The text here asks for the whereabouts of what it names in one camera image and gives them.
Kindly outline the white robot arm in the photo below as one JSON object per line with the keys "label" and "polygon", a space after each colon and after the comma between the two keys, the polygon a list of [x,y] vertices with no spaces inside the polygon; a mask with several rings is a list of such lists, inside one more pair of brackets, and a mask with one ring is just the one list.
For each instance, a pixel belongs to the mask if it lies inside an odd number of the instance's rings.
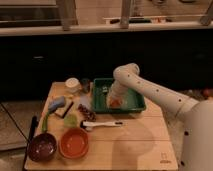
{"label": "white robot arm", "polygon": [[213,100],[198,101],[139,76],[135,63],[113,71],[114,82],[107,105],[121,104],[127,89],[133,89],[184,123],[179,171],[213,171]]}

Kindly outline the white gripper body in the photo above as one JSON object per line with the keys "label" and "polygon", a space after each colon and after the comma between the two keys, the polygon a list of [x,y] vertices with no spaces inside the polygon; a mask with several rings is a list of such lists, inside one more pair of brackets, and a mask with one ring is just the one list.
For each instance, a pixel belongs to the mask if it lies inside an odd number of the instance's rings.
{"label": "white gripper body", "polygon": [[126,91],[127,91],[127,88],[124,85],[120,84],[118,81],[114,81],[107,94],[107,106],[109,108],[112,108],[110,106],[111,100],[120,100],[123,104],[124,94],[126,93]]}

